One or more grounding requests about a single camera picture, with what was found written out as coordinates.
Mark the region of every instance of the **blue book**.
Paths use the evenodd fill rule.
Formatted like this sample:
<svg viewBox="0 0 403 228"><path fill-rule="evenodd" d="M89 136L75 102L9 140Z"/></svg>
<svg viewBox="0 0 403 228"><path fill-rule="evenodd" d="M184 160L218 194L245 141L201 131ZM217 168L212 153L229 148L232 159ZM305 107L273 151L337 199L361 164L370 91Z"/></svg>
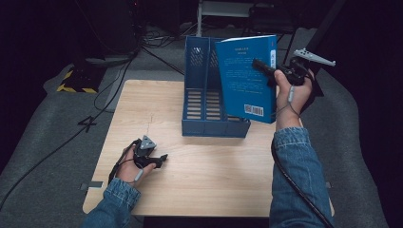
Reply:
<svg viewBox="0 0 403 228"><path fill-rule="evenodd" d="M276 87L252 67L254 59L276 68L276 35L231 38L216 42L222 96L227 114L263 123L276 116Z"/></svg>

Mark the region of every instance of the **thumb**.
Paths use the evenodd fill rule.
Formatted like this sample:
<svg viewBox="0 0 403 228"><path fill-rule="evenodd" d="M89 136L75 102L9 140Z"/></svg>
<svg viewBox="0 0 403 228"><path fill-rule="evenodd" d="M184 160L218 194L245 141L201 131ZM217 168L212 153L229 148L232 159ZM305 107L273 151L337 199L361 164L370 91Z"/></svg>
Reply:
<svg viewBox="0 0 403 228"><path fill-rule="evenodd" d="M144 175L147 175L147 174L151 173L151 171L152 171L153 169L155 169L156 166L157 166L156 163L150 163L148 166L146 166L146 167L144 168Z"/></svg>

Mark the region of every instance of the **dark background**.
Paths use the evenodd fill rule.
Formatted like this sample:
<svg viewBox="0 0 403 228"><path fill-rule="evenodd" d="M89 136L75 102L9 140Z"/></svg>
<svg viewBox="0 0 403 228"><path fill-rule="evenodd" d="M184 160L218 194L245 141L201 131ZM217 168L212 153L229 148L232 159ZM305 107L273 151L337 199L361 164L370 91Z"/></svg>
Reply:
<svg viewBox="0 0 403 228"><path fill-rule="evenodd" d="M80 3L88 12L86 3ZM308 1L304 6L309 6L309 13L301 18L302 25L318 26L330 3ZM181 6L178 23L190 15L183 4L195 6L179 0L172 4ZM326 69L357 102L362 155L391 227L397 227L403 216L402 11L400 1L347 1L317 50L337 61L335 68ZM46 96L44 82L71 62L102 57L103 51L74 1L67 0L2 0L0 41L3 170L30 116Z"/></svg>

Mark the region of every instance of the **denim jacket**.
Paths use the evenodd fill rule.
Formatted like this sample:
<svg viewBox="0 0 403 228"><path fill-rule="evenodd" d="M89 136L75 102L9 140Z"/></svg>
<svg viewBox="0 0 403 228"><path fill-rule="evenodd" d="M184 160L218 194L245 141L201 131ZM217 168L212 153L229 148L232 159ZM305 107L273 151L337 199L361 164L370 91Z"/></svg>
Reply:
<svg viewBox="0 0 403 228"><path fill-rule="evenodd" d="M289 176L333 223L322 167L309 141L308 131L302 127L281 129L275 133L274 144ZM272 194L270 227L324 227L276 165ZM140 195L127 183L114 179L105 190L104 199L87 215L82 227L126 227Z"/></svg>

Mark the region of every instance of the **barcode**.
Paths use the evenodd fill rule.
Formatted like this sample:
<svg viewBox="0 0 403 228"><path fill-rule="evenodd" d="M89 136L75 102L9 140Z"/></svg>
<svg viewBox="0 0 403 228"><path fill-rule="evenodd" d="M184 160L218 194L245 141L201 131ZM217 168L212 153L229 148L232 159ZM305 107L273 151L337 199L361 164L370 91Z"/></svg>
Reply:
<svg viewBox="0 0 403 228"><path fill-rule="evenodd" d="M245 107L245 113L257 116L263 116L263 107L253 106L249 104L245 104L244 107Z"/></svg>

